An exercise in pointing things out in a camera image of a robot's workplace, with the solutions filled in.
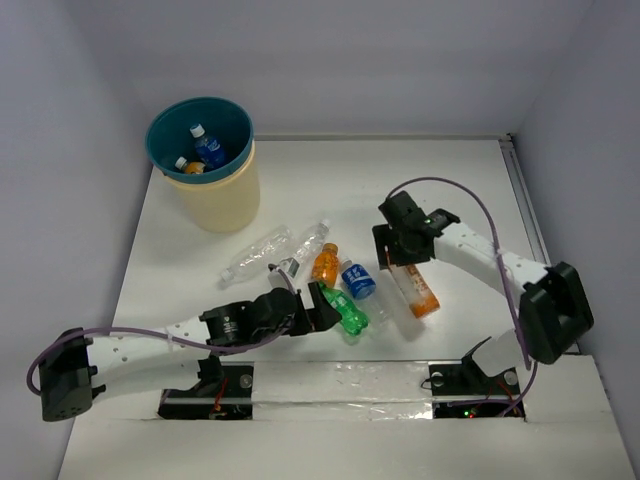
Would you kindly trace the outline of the green soda bottle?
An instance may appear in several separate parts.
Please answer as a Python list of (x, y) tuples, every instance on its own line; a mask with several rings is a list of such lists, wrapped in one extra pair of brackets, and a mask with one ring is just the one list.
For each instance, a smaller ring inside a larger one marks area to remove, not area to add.
[(339, 322), (344, 341), (354, 345), (369, 326), (368, 316), (341, 290), (321, 285), (325, 299), (341, 315)]

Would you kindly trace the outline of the small blue label water bottle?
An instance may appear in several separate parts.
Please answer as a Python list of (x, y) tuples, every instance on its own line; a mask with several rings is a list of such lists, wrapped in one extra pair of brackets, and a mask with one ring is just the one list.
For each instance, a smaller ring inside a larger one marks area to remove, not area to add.
[(377, 283), (366, 268), (345, 257), (340, 264), (340, 276), (356, 306), (369, 318), (369, 324), (377, 330), (388, 325), (389, 316), (377, 291)]

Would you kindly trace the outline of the orange label drink bottle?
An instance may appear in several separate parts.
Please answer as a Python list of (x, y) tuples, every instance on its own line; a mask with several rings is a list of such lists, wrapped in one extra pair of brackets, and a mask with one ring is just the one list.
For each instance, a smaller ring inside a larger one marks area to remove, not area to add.
[(437, 297), (415, 265), (391, 265), (389, 270), (416, 319), (430, 315), (440, 308)]

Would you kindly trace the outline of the yellow bottle dark blue label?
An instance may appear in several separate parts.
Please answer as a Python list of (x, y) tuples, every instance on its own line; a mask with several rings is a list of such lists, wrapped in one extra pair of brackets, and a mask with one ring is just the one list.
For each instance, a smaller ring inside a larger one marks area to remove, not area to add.
[(176, 159), (175, 168), (187, 175), (201, 175), (206, 172), (206, 164), (201, 161), (190, 161), (183, 156)]

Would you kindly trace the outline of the large blue label water bottle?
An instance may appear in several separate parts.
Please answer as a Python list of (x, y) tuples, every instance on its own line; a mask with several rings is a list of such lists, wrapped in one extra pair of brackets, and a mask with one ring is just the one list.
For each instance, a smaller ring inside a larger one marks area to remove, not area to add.
[(190, 133), (194, 139), (196, 153), (209, 170), (219, 169), (228, 163), (220, 141), (210, 135), (201, 124), (191, 126)]

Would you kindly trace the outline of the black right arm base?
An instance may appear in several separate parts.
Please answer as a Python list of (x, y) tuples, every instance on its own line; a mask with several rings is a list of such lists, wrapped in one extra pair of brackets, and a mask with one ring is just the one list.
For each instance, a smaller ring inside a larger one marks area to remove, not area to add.
[(436, 362), (420, 387), (433, 399), (435, 419), (497, 418), (508, 407), (505, 417), (524, 418), (521, 388), (514, 368), (489, 377), (472, 359), (472, 355), (488, 341), (485, 339), (469, 350), (460, 361)]

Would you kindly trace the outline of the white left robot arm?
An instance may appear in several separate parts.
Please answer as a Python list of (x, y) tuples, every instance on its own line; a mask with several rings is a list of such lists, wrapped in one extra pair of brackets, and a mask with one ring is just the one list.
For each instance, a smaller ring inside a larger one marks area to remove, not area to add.
[(227, 386), (221, 360), (283, 336), (325, 332), (341, 320), (319, 283), (300, 291), (277, 287), (254, 300), (215, 307), (157, 329), (73, 328), (63, 332), (28, 367), (28, 389), (41, 418), (60, 422), (100, 401), (153, 390), (217, 396)]

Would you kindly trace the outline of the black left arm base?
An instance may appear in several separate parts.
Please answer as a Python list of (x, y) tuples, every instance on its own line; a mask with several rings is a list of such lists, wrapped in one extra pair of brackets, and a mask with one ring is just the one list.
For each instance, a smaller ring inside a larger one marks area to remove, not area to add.
[(164, 420), (251, 420), (254, 364), (198, 362), (198, 381), (187, 390), (162, 392), (157, 414)]

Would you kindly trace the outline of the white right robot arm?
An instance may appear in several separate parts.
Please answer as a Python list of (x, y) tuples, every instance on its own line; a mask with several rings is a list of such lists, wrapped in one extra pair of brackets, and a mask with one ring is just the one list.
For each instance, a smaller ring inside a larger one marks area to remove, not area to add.
[(502, 294), (515, 311), (512, 329), (465, 356), (460, 379), (468, 390), (482, 392), (504, 371), (530, 361), (555, 363), (593, 327), (582, 281), (570, 264), (547, 265), (506, 251), (444, 209), (425, 213), (405, 191), (379, 210), (385, 221), (372, 233), (380, 268), (438, 260)]

